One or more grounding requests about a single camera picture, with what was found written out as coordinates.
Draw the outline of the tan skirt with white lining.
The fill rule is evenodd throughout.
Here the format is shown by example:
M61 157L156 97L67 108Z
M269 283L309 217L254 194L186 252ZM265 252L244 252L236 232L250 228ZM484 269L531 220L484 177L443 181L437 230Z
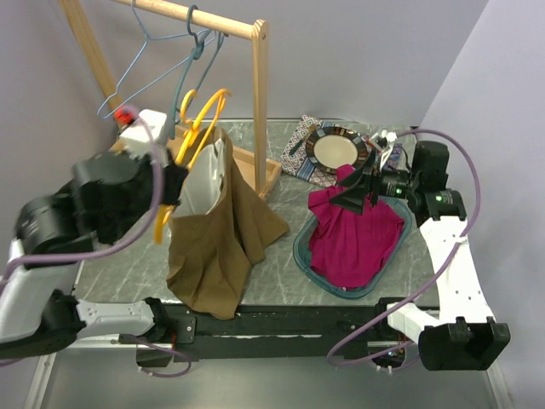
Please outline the tan skirt with white lining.
M252 266L265 249L289 232L287 222L244 180L232 158L231 138L213 131L206 150L226 160L219 202L208 214L180 211L170 219L170 291L189 308L220 320L232 319Z

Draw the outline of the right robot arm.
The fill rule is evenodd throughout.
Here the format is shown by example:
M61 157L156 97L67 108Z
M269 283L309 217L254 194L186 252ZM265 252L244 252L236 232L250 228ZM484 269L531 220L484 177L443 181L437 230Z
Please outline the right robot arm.
M339 349L373 327L382 339L405 335L416 344L429 371L488 370L511 334L507 324L496 321L479 284L468 243L477 216L469 216L461 194L446 186L448 147L418 142L409 170L382 170L376 154L373 150L362 166L340 181L343 189L330 203L361 214L381 196L407 200L433 264L433 277L417 295L436 286L439 315L418 308L416 295L388 301L374 319L335 344L327 360L335 364Z

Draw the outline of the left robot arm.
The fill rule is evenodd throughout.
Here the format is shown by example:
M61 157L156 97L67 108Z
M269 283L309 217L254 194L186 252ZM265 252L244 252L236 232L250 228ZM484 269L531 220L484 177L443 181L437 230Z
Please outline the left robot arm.
M123 334L160 342L169 318L154 297L96 303L75 296L83 262L115 254L146 231L161 205L178 202L188 171L172 158L124 151L72 167L59 191L25 204L1 278L1 362L52 354L87 337Z

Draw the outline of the yellow plastic hanger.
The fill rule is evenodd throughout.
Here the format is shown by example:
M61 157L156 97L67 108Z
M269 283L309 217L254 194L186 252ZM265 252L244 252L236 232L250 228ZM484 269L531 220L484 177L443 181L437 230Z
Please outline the yellow plastic hanger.
M198 134L200 132L200 127L202 124L202 121L204 120L205 114L210 110L210 108L216 104L216 110L215 115L212 118L212 121L208 127L208 129L205 131L204 136L201 138L197 149L195 153L191 156L188 164L187 169L191 170L194 163L196 162L198 155L204 148L204 143L209 139L209 135L213 128L215 127L218 118L221 115L221 112L223 111L226 100L228 96L232 95L231 90L229 89L218 89L204 104L204 107L201 109L201 111L198 113L197 117L195 119L190 119L186 116L186 111L188 110L190 103L194 98L196 98L198 95L198 92L195 89L191 89L186 93L184 96L182 103L181 103L181 122L186 126L184 133L183 133L183 142L181 144L181 148L178 151L178 153L175 156L175 163L176 164L182 164L182 161L187 156L187 151L190 147L192 147L197 140ZM172 213L176 209L177 205L161 205L158 210L157 218L155 221L154 229L153 229L153 240L155 244L162 244L163 243L163 231L164 227L166 226L167 222L169 221L170 217L172 216Z

